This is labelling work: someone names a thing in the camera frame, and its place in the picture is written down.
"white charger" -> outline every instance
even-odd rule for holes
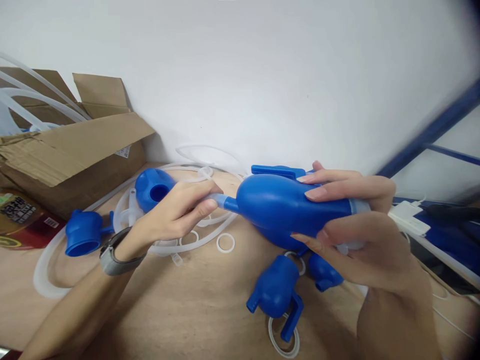
[[[431,227],[414,217],[423,210],[419,205],[419,201],[408,202],[404,200],[393,207],[388,212],[388,216],[396,222],[400,230],[424,237]]]

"cardboard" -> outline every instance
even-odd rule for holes
[[[2,71],[43,95],[63,99],[15,68]],[[73,99],[56,71],[35,70]],[[127,105],[119,78],[74,74],[80,106],[92,120],[73,123],[41,101],[16,97],[44,122],[64,125],[49,131],[0,137],[0,186],[16,188],[47,210],[68,219],[130,178],[145,162],[140,140],[155,131]],[[0,82],[0,87],[10,86]],[[24,121],[14,116],[19,126]],[[128,156],[115,152],[128,148]]]

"blue teat cup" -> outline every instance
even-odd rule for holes
[[[175,180],[165,171],[146,169],[135,182],[136,201],[146,214],[152,210],[175,186]]]
[[[102,217],[95,211],[74,210],[66,223],[66,250],[70,257],[79,257],[97,250],[102,242]]]
[[[308,260],[308,270],[315,279],[315,287],[321,293],[344,282],[342,275],[316,253]]]
[[[279,255],[260,275],[255,290],[246,302],[251,313],[260,306],[266,315],[274,319],[282,317],[291,305],[290,314],[280,334],[286,342],[290,341],[304,309],[302,299],[294,291],[299,277],[297,265],[288,257]]]

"barcode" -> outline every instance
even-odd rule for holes
[[[59,223],[53,220],[51,217],[47,218],[44,221],[44,223],[47,224],[48,226],[51,226],[54,229],[59,225]]]

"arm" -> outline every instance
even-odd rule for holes
[[[316,238],[292,237],[329,262],[346,280],[369,287],[357,322],[361,359],[439,360],[432,289],[428,275],[387,216],[395,184],[380,176],[356,171],[325,170],[318,161],[306,184],[326,183],[305,195],[314,202],[344,198],[367,200],[372,212],[328,222]],[[348,256],[335,245],[362,240],[365,245]]]
[[[221,192],[213,181],[178,183],[152,211],[135,223],[115,249],[115,257],[128,261],[145,254],[157,240],[185,236],[217,208],[214,200],[196,203],[208,194]],[[132,274],[133,270],[119,276],[108,276],[100,264],[95,266],[55,306],[20,359],[78,357],[111,314]]]

